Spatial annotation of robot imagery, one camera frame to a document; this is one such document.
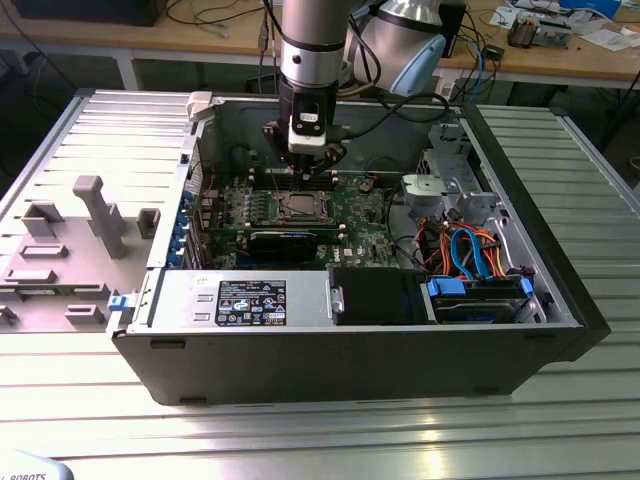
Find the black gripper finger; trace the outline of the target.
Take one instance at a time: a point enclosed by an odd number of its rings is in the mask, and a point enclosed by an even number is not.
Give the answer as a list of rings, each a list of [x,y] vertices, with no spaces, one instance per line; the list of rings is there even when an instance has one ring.
[[[277,121],[270,121],[262,127],[263,135],[276,157],[293,172],[304,174],[307,156],[289,150],[287,136]]]
[[[309,180],[331,170],[346,154],[347,148],[342,143],[330,143],[320,153],[305,154],[304,180]]]

